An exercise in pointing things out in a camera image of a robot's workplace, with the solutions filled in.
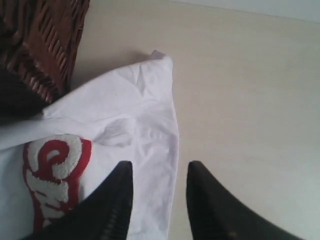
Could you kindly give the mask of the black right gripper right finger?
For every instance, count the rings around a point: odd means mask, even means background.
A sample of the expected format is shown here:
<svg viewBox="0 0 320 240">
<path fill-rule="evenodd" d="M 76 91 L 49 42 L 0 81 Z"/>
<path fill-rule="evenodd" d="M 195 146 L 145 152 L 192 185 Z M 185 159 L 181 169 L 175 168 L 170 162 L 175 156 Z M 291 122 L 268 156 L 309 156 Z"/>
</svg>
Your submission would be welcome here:
<svg viewBox="0 0 320 240">
<path fill-rule="evenodd" d="M 188 165 L 186 205 L 195 240 L 317 240 L 319 167 L 235 161 Z"/>
</svg>

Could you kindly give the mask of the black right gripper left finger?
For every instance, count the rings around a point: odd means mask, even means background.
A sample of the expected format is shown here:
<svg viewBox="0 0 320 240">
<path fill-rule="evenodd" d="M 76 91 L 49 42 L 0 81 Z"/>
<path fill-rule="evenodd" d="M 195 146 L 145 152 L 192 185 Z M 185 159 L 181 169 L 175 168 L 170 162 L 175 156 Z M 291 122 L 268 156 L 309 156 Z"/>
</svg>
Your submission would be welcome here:
<svg viewBox="0 0 320 240">
<path fill-rule="evenodd" d="M 133 208 L 133 165 L 120 161 L 98 188 L 27 240 L 125 240 Z"/>
</svg>

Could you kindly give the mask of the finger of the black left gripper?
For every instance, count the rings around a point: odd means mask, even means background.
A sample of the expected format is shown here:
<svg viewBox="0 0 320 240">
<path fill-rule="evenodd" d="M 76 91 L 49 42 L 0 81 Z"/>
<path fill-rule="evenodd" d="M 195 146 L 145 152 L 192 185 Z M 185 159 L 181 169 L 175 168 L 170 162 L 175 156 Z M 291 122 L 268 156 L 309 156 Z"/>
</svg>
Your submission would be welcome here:
<svg viewBox="0 0 320 240">
<path fill-rule="evenodd" d="M 19 77 L 0 70 L 0 123 L 24 120 L 40 113 L 45 101 L 30 90 Z"/>
</svg>

